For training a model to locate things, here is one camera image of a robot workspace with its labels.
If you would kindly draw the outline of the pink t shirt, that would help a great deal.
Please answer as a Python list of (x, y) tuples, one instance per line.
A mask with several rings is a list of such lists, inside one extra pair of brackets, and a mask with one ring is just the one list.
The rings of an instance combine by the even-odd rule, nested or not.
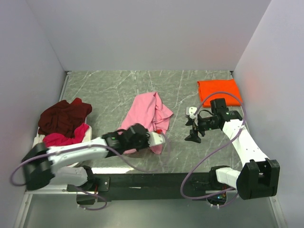
[(163, 104), (157, 92), (139, 94), (135, 97), (131, 108), (119, 129), (126, 130), (134, 124), (141, 124), (149, 132), (168, 131), (173, 112)]

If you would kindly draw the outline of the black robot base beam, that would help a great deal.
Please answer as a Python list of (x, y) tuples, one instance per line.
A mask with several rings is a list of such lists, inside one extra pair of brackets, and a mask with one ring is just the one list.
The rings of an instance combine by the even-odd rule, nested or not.
[[(97, 193), (107, 201), (181, 199), (181, 183), (186, 175), (186, 173), (94, 174), (80, 189)], [(198, 197), (206, 195), (208, 191), (227, 188), (228, 185), (212, 180), (208, 172), (198, 172), (187, 179), (183, 192), (187, 196)]]

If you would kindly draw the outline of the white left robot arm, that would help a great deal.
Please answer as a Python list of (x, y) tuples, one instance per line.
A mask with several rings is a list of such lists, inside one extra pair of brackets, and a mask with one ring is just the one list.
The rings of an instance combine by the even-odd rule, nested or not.
[(151, 139), (152, 134), (137, 123), (126, 130), (106, 133), (89, 142), (57, 147), (38, 143), (22, 159), (26, 189), (38, 190), (47, 186), (60, 169), (69, 168), (73, 163), (148, 148), (152, 145)]

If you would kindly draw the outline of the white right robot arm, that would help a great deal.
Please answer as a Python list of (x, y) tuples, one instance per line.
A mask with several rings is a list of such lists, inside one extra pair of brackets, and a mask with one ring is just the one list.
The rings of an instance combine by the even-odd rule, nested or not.
[(217, 166), (209, 172), (212, 187), (223, 185), (235, 188), (241, 199), (272, 197), (277, 194), (280, 165), (269, 159), (251, 137), (238, 111), (229, 110), (224, 98), (211, 100), (210, 117), (202, 118), (196, 107), (186, 108), (187, 126), (191, 126), (186, 141), (200, 143), (206, 131), (220, 129), (228, 138), (240, 158), (242, 170)]

